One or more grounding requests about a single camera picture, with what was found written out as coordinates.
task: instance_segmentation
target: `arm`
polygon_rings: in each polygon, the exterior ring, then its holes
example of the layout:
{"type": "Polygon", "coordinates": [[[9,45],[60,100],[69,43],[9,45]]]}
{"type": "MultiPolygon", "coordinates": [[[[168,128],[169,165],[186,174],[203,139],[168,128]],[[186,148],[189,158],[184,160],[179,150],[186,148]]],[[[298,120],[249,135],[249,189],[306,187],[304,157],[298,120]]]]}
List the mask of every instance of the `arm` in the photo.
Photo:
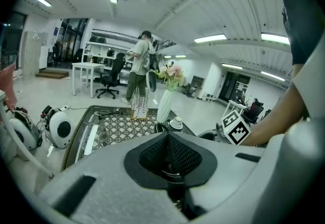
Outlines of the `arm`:
{"type": "Polygon", "coordinates": [[[129,55],[129,56],[135,57],[135,58],[139,58],[140,57],[140,54],[134,53],[133,51],[127,51],[126,54],[129,55]]]}
{"type": "MultiPolygon", "coordinates": [[[[294,76],[303,64],[294,65],[294,76]]],[[[285,133],[303,116],[305,104],[296,87],[291,84],[271,113],[252,128],[252,133],[242,143],[253,146],[268,142],[271,137],[285,133]]]]}
{"type": "Polygon", "coordinates": [[[137,44],[135,45],[135,47],[133,48],[133,50],[132,51],[130,50],[127,52],[127,55],[130,55],[135,58],[139,58],[141,53],[143,52],[144,43],[145,42],[142,40],[138,41],[137,44]]]}

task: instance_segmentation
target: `black sleeve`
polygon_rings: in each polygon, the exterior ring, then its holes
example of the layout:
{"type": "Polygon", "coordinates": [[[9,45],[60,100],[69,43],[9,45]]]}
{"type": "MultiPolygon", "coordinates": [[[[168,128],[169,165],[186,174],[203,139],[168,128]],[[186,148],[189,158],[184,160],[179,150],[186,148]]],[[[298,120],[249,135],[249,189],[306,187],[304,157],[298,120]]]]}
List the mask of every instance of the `black sleeve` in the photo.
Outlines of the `black sleeve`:
{"type": "Polygon", "coordinates": [[[283,0],[285,29],[292,52],[292,64],[305,63],[316,48],[324,29],[324,15],[316,0],[283,0]]]}

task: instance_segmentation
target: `white ceiling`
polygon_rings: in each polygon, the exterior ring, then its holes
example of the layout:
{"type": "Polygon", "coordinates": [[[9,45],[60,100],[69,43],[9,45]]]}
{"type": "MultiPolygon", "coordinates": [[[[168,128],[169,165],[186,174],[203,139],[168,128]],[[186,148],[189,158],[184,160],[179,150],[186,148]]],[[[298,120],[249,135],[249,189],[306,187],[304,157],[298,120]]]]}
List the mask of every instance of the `white ceiling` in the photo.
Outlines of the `white ceiling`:
{"type": "Polygon", "coordinates": [[[35,0],[20,0],[20,4],[52,19],[127,20],[131,26],[147,27],[188,47],[187,52],[190,49],[199,56],[214,55],[220,62],[252,69],[250,73],[266,70],[290,79],[289,46],[261,41],[261,32],[285,35],[282,0],[118,0],[116,5],[109,0],[47,1],[52,4],[49,8],[38,6],[35,0]],[[196,38],[216,34],[225,34],[230,40],[194,44],[196,38]]]}

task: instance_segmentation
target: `sneaker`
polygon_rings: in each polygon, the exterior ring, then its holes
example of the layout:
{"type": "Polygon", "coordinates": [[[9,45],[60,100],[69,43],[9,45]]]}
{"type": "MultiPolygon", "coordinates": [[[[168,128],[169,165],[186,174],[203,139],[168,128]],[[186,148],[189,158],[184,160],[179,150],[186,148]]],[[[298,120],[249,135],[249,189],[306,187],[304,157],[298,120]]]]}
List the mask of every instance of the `sneaker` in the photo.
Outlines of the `sneaker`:
{"type": "Polygon", "coordinates": [[[121,101],[122,101],[123,103],[128,104],[128,105],[131,105],[130,100],[127,100],[126,98],[121,99],[121,101]]]}

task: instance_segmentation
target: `pink flower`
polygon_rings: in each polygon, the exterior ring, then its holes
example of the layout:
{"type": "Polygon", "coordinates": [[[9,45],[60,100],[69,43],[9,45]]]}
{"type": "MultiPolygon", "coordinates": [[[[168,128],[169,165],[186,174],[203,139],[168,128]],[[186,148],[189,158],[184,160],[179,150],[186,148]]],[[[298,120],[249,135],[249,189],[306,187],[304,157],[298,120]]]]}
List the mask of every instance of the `pink flower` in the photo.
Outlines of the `pink flower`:
{"type": "Polygon", "coordinates": [[[174,66],[167,68],[167,73],[169,76],[173,76],[176,72],[176,69],[174,68],[174,66]]]}
{"type": "Polygon", "coordinates": [[[160,72],[165,72],[167,71],[167,67],[166,66],[160,67],[159,70],[160,72]]]}
{"type": "Polygon", "coordinates": [[[180,76],[182,74],[182,67],[180,67],[179,65],[173,65],[172,68],[174,68],[174,70],[176,71],[176,76],[180,76]]]}

